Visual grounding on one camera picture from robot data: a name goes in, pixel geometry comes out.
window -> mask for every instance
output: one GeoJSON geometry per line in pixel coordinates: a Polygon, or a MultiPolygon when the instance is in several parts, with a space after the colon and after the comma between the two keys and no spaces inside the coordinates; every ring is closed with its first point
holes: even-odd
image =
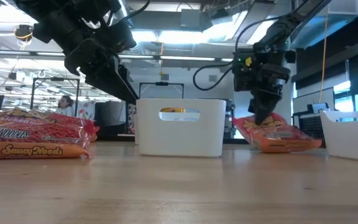
{"type": "Polygon", "coordinates": [[[342,112],[353,112],[353,100],[351,96],[335,99],[335,109],[342,112]]]}
{"type": "Polygon", "coordinates": [[[342,112],[353,112],[352,96],[349,96],[351,82],[346,81],[334,86],[335,109],[342,112]]]}

bin handle cutout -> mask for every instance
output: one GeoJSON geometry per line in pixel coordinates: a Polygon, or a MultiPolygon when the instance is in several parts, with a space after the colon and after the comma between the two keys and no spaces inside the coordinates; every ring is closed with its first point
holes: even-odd
{"type": "Polygon", "coordinates": [[[158,116],[163,121],[197,121],[200,111],[194,108],[162,108],[158,116]]]}
{"type": "Polygon", "coordinates": [[[338,118],[336,120],[336,122],[355,122],[355,121],[358,121],[358,118],[353,118],[353,117],[350,117],[350,118],[338,118]]]}

red noodle package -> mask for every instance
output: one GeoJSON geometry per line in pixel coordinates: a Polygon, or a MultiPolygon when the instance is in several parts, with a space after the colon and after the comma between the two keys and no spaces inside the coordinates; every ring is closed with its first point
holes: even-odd
{"type": "Polygon", "coordinates": [[[321,140],[315,140],[287,124],[275,113],[271,113],[261,125],[255,124],[255,116],[234,119],[234,124],[250,144],[263,152],[301,152],[321,145],[321,140]]]}
{"type": "Polygon", "coordinates": [[[0,113],[0,159],[88,157],[93,128],[92,121],[8,110],[0,113]]]}

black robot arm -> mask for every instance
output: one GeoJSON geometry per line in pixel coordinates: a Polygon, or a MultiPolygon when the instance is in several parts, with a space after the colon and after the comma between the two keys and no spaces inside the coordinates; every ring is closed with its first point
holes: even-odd
{"type": "Polygon", "coordinates": [[[118,53],[136,46],[127,20],[143,11],[129,14],[111,25],[120,10],[118,0],[14,0],[17,7],[38,21],[33,36],[42,42],[52,39],[63,49],[65,67],[72,74],[86,75],[85,82],[124,101],[135,102],[137,94],[127,81],[127,70],[118,53]],[[103,16],[110,12],[106,22],[103,16]],[[99,23],[92,28],[86,24],[99,23]]]}
{"type": "Polygon", "coordinates": [[[237,38],[232,72],[234,90],[250,91],[254,96],[249,111],[255,114],[255,123],[260,124],[274,110],[282,98],[282,88],[290,79],[287,62],[295,63],[296,54],[290,49],[299,31],[331,0],[305,0],[295,11],[278,17],[266,35],[250,49],[237,49],[237,38]]]}

white plastic bin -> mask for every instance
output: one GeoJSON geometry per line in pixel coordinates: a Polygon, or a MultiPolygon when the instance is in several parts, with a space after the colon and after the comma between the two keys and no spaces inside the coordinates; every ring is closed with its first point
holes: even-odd
{"type": "Polygon", "coordinates": [[[358,112],[322,111],[324,138],[332,156],[358,160],[358,112]],[[357,118],[357,121],[340,122],[357,118]]]}
{"type": "Polygon", "coordinates": [[[225,101],[140,99],[136,108],[142,155],[219,157],[222,154],[225,101]],[[162,108],[184,108],[192,112],[160,112],[162,108]]]}

